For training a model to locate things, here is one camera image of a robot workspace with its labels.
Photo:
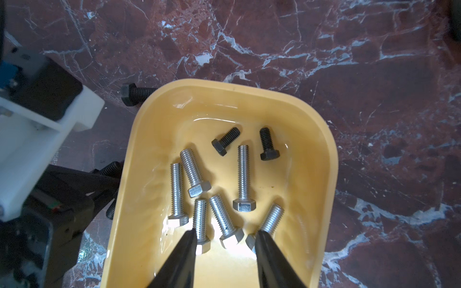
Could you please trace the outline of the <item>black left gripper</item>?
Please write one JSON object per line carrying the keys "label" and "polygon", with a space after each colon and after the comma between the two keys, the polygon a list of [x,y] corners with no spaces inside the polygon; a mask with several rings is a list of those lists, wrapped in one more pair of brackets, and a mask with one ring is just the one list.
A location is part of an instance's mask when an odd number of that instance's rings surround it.
{"label": "black left gripper", "polygon": [[121,178],[50,165],[17,219],[1,223],[1,287],[60,288],[84,231]]}

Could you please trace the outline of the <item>silver hex bolt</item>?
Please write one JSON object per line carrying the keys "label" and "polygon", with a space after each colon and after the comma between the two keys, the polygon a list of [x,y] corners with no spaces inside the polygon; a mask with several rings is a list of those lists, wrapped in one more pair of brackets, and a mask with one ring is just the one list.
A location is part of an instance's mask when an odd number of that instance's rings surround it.
{"label": "silver hex bolt", "polygon": [[233,209],[238,212],[251,212],[256,209],[256,201],[249,196],[250,166],[249,146],[238,147],[238,198],[233,200]]}
{"label": "silver hex bolt", "polygon": [[188,189],[189,196],[191,198],[196,198],[211,190],[210,182],[203,180],[200,174],[193,151],[190,148],[182,150],[180,152],[180,158],[190,183],[190,188]]}
{"label": "silver hex bolt", "polygon": [[172,228],[184,226],[189,216],[184,211],[183,203],[183,173],[181,163],[172,163],[170,166],[172,212],[168,217],[168,224]]}
{"label": "silver hex bolt", "polygon": [[[280,205],[273,203],[259,226],[258,232],[260,230],[265,231],[270,234],[270,236],[273,236],[283,217],[284,211],[285,210]],[[254,254],[256,253],[256,234],[255,232],[254,234],[248,235],[246,238],[246,244]]]}
{"label": "silver hex bolt", "polygon": [[242,228],[233,224],[219,194],[210,198],[210,205],[222,233],[220,242],[223,248],[229,249],[236,246],[244,238]]}
{"label": "silver hex bolt", "polygon": [[207,200],[197,198],[194,202],[193,228],[196,230],[196,255],[202,255],[211,249],[211,241],[206,233]]}

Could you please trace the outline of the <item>yellow plastic storage tray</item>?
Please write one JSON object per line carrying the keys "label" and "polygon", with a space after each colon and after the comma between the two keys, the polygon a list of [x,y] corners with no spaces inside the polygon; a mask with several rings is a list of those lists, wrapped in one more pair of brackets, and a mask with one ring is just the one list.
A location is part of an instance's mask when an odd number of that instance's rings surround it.
{"label": "yellow plastic storage tray", "polygon": [[[221,156],[212,146],[231,128],[241,134]],[[262,161],[259,131],[268,127],[280,157]],[[249,146],[250,191],[256,209],[238,212],[238,147]],[[132,127],[104,262],[104,288],[144,288],[186,230],[171,228],[170,165],[190,148],[207,198],[222,197],[234,224],[252,234],[272,203],[284,215],[274,240],[303,283],[319,285],[339,170],[337,146],[314,108],[287,94],[208,80],[159,88]]]}

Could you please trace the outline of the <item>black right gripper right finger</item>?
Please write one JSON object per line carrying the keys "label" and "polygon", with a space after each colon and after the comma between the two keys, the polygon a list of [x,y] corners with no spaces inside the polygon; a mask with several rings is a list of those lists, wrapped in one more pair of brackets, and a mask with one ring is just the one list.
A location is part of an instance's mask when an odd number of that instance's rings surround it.
{"label": "black right gripper right finger", "polygon": [[255,248],[261,288],[306,288],[268,232],[257,232]]}

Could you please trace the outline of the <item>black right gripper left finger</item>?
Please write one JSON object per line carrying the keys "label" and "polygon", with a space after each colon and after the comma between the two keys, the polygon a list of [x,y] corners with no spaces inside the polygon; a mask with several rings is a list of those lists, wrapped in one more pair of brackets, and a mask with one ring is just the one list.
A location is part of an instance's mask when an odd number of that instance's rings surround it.
{"label": "black right gripper left finger", "polygon": [[148,288],[192,288],[197,247],[196,230],[188,230]]}

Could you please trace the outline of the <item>black hex bolt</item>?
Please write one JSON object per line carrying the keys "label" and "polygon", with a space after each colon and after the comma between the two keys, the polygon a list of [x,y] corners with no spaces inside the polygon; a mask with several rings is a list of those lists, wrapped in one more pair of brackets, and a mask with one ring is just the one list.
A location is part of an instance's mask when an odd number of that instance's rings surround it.
{"label": "black hex bolt", "polygon": [[113,178],[120,178],[122,175],[122,170],[123,170],[123,162],[111,162],[104,168],[98,170],[98,169],[93,169],[91,171],[92,174],[97,174],[97,175],[103,175],[103,176],[109,176]]}
{"label": "black hex bolt", "polygon": [[237,127],[231,128],[221,139],[214,139],[211,144],[218,152],[219,155],[225,156],[227,154],[226,148],[240,136],[241,132]]}
{"label": "black hex bolt", "polygon": [[274,148],[270,129],[268,127],[261,128],[259,135],[263,147],[263,153],[260,155],[261,160],[270,161],[279,158],[280,152]]}
{"label": "black hex bolt", "polygon": [[157,88],[137,87],[134,83],[122,84],[120,89],[122,102],[133,107],[139,103],[143,103]]}

